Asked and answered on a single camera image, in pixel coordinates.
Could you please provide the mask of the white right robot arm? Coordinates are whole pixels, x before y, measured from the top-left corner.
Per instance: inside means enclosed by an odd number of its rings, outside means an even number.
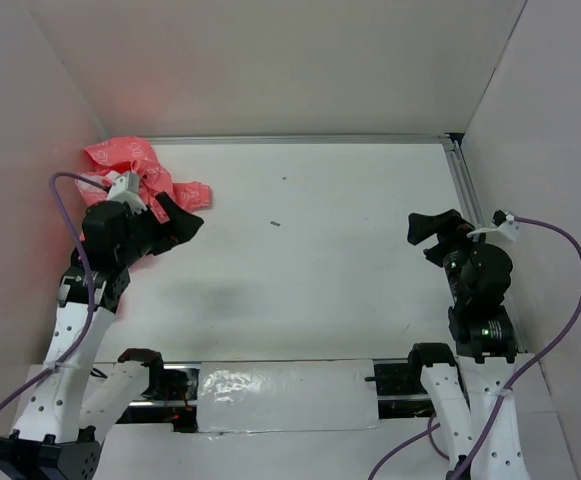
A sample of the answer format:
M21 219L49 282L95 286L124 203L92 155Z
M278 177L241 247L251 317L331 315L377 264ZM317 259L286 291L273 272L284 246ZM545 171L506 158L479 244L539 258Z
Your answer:
M436 243L424 256L445 273L455 345L415 344L408 356L408 384L432 401L447 449L447 478L526 479L515 399L506 384L518 354L503 305L512 261L456 210L409 215L408 242L429 238Z

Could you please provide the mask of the pink jacket with white lining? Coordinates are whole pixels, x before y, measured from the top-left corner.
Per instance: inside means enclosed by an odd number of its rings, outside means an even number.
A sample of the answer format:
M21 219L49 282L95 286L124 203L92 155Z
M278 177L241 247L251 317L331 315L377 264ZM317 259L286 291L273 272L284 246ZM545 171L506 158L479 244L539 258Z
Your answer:
M137 174L138 195L161 223L168 217L156 200L158 193L167 193L180 208L190 213L212 206L212 191L208 185L196 181L175 183L151 144L143 138L114 137L86 147L84 154L90 161L91 171L81 176L100 185L110 187L126 172Z

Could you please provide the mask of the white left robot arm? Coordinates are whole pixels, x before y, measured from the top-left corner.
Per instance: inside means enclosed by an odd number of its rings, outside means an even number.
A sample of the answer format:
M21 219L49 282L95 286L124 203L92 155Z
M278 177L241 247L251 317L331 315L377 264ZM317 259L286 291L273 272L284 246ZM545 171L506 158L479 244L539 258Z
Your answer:
M29 383L31 397L10 434L0 437L0 471L10 479L91 479L105 438L138 396L159 397L167 374L160 353L129 348L90 397L84 396L96 355L130 283L129 269L190 241L202 218L166 193L167 216L148 207L105 200L87 208L58 293L54 336L44 369Z

